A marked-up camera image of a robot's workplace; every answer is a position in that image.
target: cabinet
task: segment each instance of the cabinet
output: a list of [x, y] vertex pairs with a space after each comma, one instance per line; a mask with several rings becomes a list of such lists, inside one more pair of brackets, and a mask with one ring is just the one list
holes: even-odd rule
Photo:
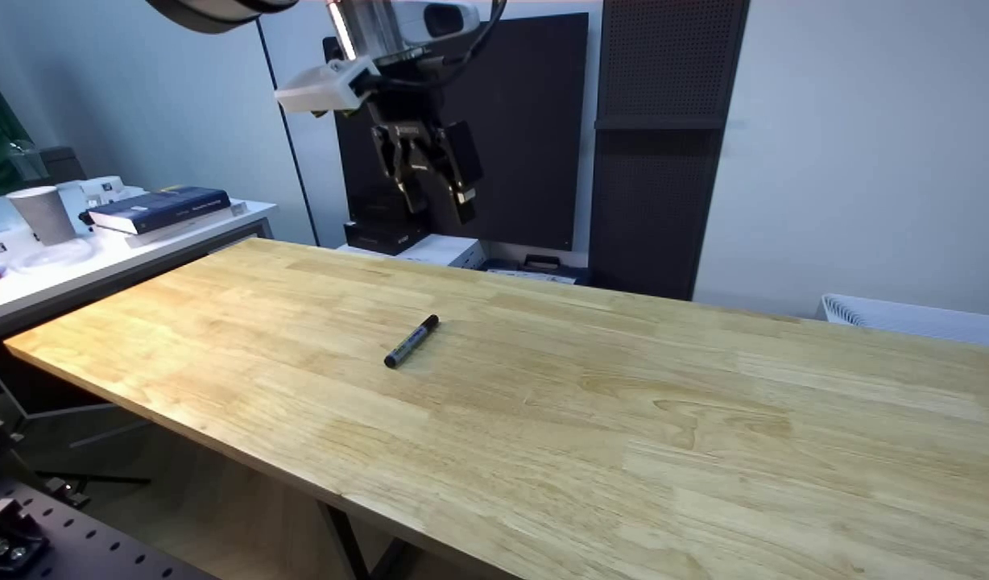
[[693, 296], [748, 0], [606, 0], [591, 281]]

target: black monitor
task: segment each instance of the black monitor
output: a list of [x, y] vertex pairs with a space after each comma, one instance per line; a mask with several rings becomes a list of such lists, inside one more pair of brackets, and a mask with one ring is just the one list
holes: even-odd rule
[[539, 248], [572, 248], [591, 16], [504, 19], [490, 44], [444, 89], [443, 120], [474, 132], [485, 180], [476, 220], [458, 223], [437, 180], [425, 180], [429, 214], [410, 216], [383, 176], [361, 111], [339, 120], [347, 210], [361, 244], [372, 235], [471, 235]]

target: wood grain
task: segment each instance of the wood grain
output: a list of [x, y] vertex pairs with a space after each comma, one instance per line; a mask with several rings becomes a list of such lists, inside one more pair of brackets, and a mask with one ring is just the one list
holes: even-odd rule
[[241, 241], [9, 352], [516, 577], [989, 577], [979, 349]]

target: table leg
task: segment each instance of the table leg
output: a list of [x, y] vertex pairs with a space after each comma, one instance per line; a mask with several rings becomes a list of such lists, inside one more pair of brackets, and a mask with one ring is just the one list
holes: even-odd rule
[[321, 507], [321, 513], [330, 513], [334, 537], [341, 544], [341, 554], [355, 573], [355, 580], [399, 580], [410, 577], [414, 565], [418, 562], [418, 546], [395, 537], [382, 556], [382, 565], [374, 570], [369, 570], [359, 534], [350, 528], [350, 517], [334, 508], [334, 507]]

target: pen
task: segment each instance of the pen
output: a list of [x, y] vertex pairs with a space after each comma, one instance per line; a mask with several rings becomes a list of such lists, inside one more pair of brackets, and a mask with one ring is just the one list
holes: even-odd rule
[[410, 338], [399, 341], [399, 349], [388, 355], [388, 368], [399, 368], [436, 330], [437, 317], [429, 317], [416, 333], [410, 333]]

